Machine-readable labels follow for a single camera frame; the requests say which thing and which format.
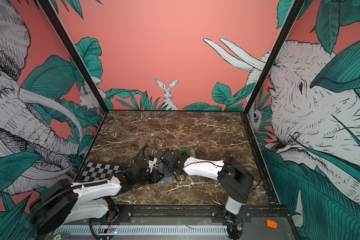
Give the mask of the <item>blue leather card holder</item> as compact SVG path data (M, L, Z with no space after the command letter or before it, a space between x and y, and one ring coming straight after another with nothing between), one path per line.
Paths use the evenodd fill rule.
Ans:
M171 181L173 181L174 178L170 174L169 168L165 164L163 164L163 163L160 164L160 171L161 171L161 174L164 175L164 177L161 179L161 182L171 182Z

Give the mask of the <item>green plastic card tray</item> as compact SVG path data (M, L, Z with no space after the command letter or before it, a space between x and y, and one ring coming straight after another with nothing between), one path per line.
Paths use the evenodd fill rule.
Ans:
M181 155L181 156L183 156L183 155L189 156L189 155L188 155L188 151L190 151L190 150L194 150L194 151L195 151L195 149L183 149L183 150L180 150L180 155Z

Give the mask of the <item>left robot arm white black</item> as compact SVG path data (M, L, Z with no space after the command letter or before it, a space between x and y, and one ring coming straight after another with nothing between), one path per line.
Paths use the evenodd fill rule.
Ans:
M38 235L83 219L105 217L108 223L112 223L120 216L113 196L126 193L136 185L156 184L164 178L164 174L154 169L151 163L134 163L130 168L98 181L70 183L67 179L59 180L30 205L28 223Z

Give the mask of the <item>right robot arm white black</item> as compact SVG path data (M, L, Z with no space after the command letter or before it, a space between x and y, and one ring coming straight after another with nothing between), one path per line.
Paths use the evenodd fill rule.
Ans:
M200 160L188 155L176 156L166 150L160 160L173 176L200 176L218 181L228 195L225 219L232 223L240 215L241 207L248 201L255 177L236 159Z

